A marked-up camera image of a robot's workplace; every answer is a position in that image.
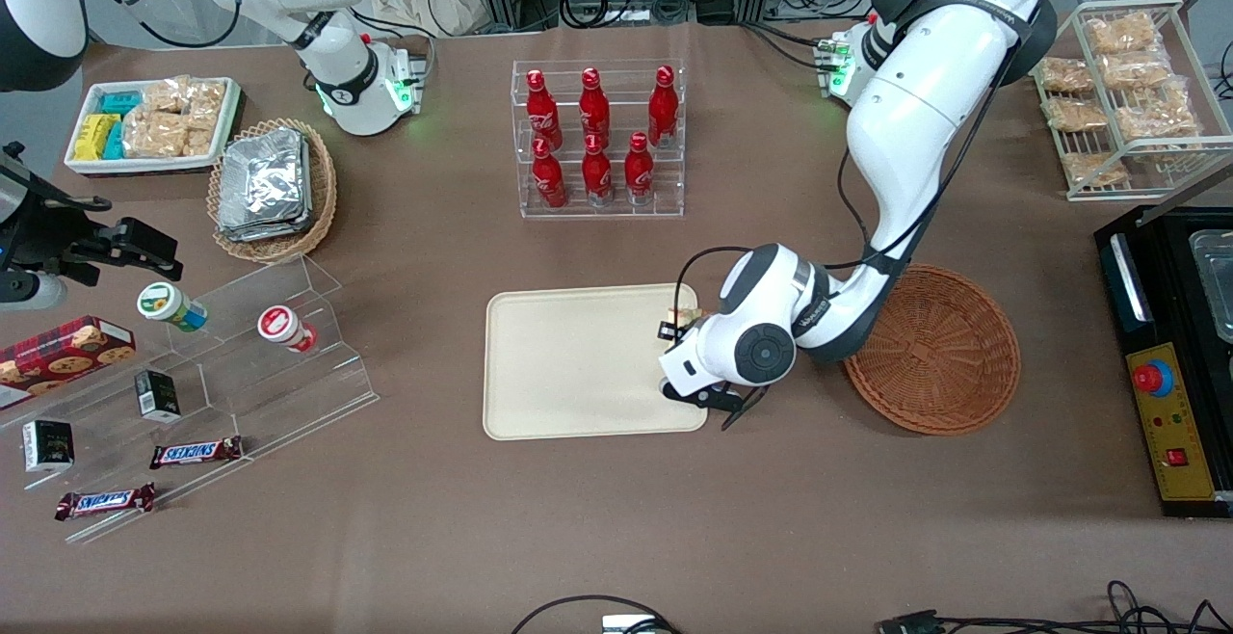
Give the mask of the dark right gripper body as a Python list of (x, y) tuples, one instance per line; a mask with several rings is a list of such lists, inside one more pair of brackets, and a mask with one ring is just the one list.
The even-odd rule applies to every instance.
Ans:
[(2, 146), (2, 270), (35, 270), (92, 236), (97, 197), (72, 197), (31, 171), (22, 144)]

